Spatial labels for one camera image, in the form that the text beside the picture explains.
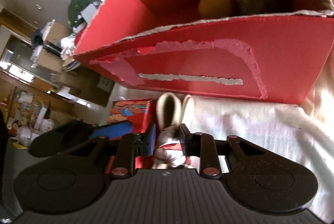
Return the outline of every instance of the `ball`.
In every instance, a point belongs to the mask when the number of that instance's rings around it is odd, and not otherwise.
[[[200,0],[198,11],[202,19],[224,18],[233,15],[233,0]]]

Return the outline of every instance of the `metal screw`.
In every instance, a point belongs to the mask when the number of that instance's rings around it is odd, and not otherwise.
[[[219,174],[219,169],[215,167],[207,167],[203,170],[203,173],[208,176],[216,176]]]
[[[116,167],[111,171],[111,173],[116,176],[124,176],[128,173],[128,170],[125,167]]]

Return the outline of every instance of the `pink torn paper mark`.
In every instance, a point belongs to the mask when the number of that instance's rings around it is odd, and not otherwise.
[[[135,56],[145,56],[147,54],[155,54],[155,53],[180,52],[180,51],[211,49],[211,48],[224,49],[230,52],[231,54],[240,57],[248,66],[258,86],[258,89],[261,94],[259,99],[267,98],[268,95],[266,86],[261,80],[260,69],[256,63],[253,50],[249,44],[238,39],[231,39],[231,38],[216,39],[213,42],[195,42],[193,40],[188,40],[182,43],[162,41],[157,43],[153,47],[133,48],[121,53],[104,56],[96,60],[90,61],[90,64],[100,65],[104,69],[108,70],[111,74],[118,76],[122,81],[125,81],[133,86],[140,86],[145,84],[144,81],[145,79],[139,77],[138,74],[145,74],[145,73],[136,73],[134,68],[127,61],[125,61],[126,58]],[[224,78],[223,76],[220,77],[204,76],[204,77]]]

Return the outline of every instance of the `yellow ball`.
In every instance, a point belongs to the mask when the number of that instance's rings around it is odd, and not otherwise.
[[[198,11],[202,19],[224,18],[233,15],[233,0],[200,0]]]

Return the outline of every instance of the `red cardboard box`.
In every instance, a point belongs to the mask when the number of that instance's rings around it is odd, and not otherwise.
[[[300,104],[333,45],[331,0],[201,20],[199,0],[106,0],[76,59],[124,86]]]

